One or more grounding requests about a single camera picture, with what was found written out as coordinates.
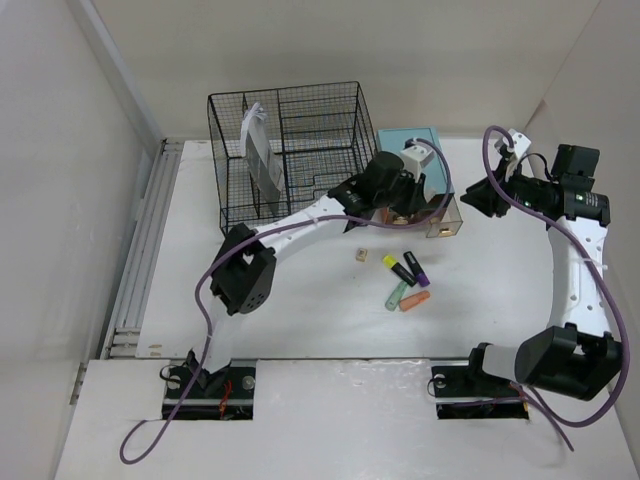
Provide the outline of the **clear drawer with gold knob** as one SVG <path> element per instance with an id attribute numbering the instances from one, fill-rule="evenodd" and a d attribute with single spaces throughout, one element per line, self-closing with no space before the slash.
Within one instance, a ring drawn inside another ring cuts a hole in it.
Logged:
<path id="1" fill-rule="evenodd" d="M 426 193 L 427 208 L 426 215 L 432 215 L 440 201 L 444 198 L 443 194 L 437 194 L 432 188 L 429 188 Z M 426 225 L 426 237 L 427 238 L 447 238 L 455 236 L 463 225 L 463 219 L 461 217 L 459 207 L 455 196 L 450 194 L 447 200 L 447 204 L 439 211 L 437 215 L 434 215 L 430 222 Z"/>

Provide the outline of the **yellow highlighter marker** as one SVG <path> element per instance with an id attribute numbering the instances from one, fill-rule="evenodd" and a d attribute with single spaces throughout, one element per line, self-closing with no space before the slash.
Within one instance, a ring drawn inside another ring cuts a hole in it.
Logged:
<path id="1" fill-rule="evenodd" d="M 382 262 L 386 268 L 392 271 L 408 286 L 413 287 L 416 285 L 416 279 L 414 275 L 409 270 L 407 270 L 395 257 L 386 255 L 383 257 Z"/>

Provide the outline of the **beige eraser with barcode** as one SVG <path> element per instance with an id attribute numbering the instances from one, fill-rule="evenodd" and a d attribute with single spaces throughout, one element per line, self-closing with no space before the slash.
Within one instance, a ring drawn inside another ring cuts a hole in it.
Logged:
<path id="1" fill-rule="evenodd" d="M 358 262 L 365 262 L 367 260 L 368 250 L 364 248 L 359 248 L 356 252 L 355 259 Z"/>

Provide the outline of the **purple highlighter marker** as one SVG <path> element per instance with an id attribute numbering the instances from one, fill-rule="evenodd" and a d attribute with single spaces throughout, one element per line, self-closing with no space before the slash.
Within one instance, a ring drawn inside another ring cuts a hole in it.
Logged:
<path id="1" fill-rule="evenodd" d="M 404 257 L 405 261 L 407 262 L 407 265 L 409 266 L 409 269 L 412 272 L 413 276 L 415 277 L 417 283 L 422 288 L 428 287 L 430 285 L 430 280 L 427 277 L 423 267 L 421 266 L 421 264 L 417 260 L 417 258 L 414 255 L 414 253 L 411 252 L 411 251 L 404 252 L 403 253 L 403 257 Z"/>

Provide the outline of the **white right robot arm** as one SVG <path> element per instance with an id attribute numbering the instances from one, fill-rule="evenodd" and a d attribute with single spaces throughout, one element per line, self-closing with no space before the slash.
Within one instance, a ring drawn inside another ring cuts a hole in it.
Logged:
<path id="1" fill-rule="evenodd" d="M 465 386 L 487 393 L 499 379 L 590 400 L 618 374 L 622 345 L 613 338 L 604 299 L 593 276 L 601 265 L 610 202 L 593 192 L 596 149 L 561 144 L 544 179 L 523 175 L 524 153 L 497 147 L 494 172 L 507 195 L 555 221 L 548 228 L 553 257 L 552 306 L 547 328 L 519 347 L 481 343 L 463 369 Z"/>

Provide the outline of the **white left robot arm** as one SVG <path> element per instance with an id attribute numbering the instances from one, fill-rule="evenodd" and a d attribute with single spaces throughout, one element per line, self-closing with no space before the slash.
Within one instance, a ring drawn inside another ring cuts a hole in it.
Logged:
<path id="1" fill-rule="evenodd" d="M 437 158 L 429 145 L 377 153 L 364 171 L 330 189 L 310 206 L 269 225 L 235 225 L 214 262 L 210 290 L 229 317 L 247 315 L 268 299 L 276 266 L 320 241 L 356 227 L 391 229 L 373 219 L 380 209 L 410 217 L 427 207 L 424 168 Z"/>

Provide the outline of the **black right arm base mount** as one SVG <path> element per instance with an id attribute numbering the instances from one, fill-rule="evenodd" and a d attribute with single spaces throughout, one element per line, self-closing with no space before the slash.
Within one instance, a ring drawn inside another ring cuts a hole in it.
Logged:
<path id="1" fill-rule="evenodd" d="M 528 406 L 508 380 L 481 378 L 467 364 L 435 364 L 428 392 L 439 420 L 528 420 Z"/>

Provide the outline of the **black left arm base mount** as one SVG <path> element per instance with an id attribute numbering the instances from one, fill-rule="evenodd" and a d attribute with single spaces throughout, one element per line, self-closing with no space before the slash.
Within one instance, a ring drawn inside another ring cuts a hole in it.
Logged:
<path id="1" fill-rule="evenodd" d="M 256 361 L 234 360 L 213 376 L 206 375 L 205 387 L 194 384 L 174 419 L 252 420 L 256 373 Z M 185 362 L 169 364 L 160 370 L 159 377 L 165 382 L 161 415 L 166 420 L 185 391 L 191 371 Z"/>

